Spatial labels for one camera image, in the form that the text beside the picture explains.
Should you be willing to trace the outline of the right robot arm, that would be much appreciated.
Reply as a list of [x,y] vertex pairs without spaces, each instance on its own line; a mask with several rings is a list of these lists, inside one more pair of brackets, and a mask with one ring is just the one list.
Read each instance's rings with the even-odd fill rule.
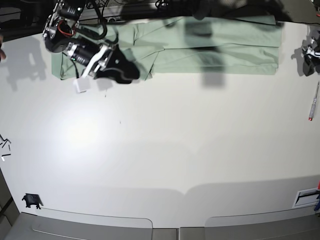
[[140,77],[137,66],[120,50],[118,40],[106,38],[108,29],[96,1],[93,6],[102,32],[80,24],[86,0],[59,0],[48,17],[42,38],[46,49],[53,54],[64,54],[71,62],[84,67],[82,77],[108,78],[118,84],[130,84]]

